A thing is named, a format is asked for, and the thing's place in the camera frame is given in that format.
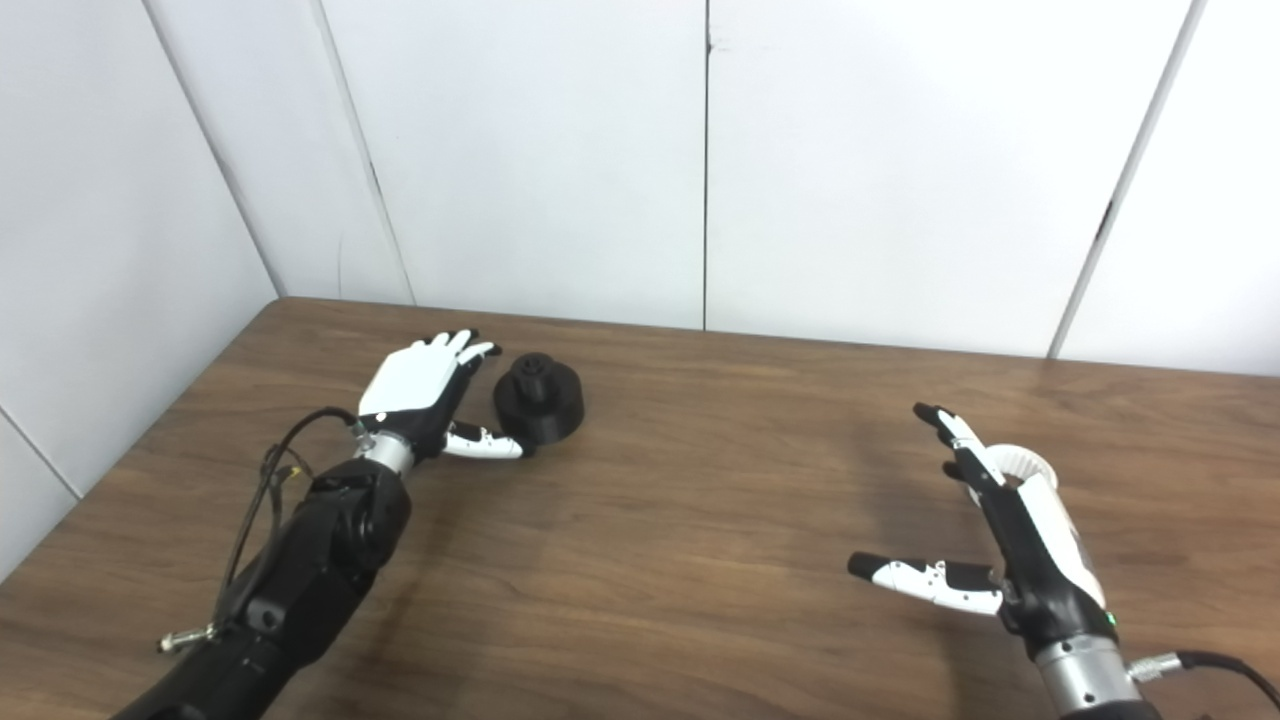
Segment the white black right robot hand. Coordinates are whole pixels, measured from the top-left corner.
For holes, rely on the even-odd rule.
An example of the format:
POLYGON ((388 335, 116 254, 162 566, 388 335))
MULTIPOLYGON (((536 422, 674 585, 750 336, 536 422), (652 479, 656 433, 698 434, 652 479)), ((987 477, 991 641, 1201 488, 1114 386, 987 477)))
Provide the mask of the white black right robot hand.
POLYGON ((1027 655, 1061 643, 1119 637, 1091 555, 1059 495, 1059 474, 1038 452, 987 445, 956 413, 918 402, 954 457, 946 477, 963 484, 980 510, 1001 565, 892 559, 854 552, 847 571, 900 594, 963 612, 997 618, 1021 638, 1027 655))

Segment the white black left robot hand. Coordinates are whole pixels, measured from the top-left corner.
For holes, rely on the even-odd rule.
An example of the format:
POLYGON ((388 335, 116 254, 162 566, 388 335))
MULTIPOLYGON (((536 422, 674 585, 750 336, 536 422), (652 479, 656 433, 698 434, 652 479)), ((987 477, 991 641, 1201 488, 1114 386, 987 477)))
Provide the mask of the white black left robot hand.
POLYGON ((358 402, 367 432, 360 456, 404 475, 420 462, 453 455, 479 460, 531 457, 536 446, 456 419, 470 382, 500 346, 474 329, 442 332, 389 354, 358 402))

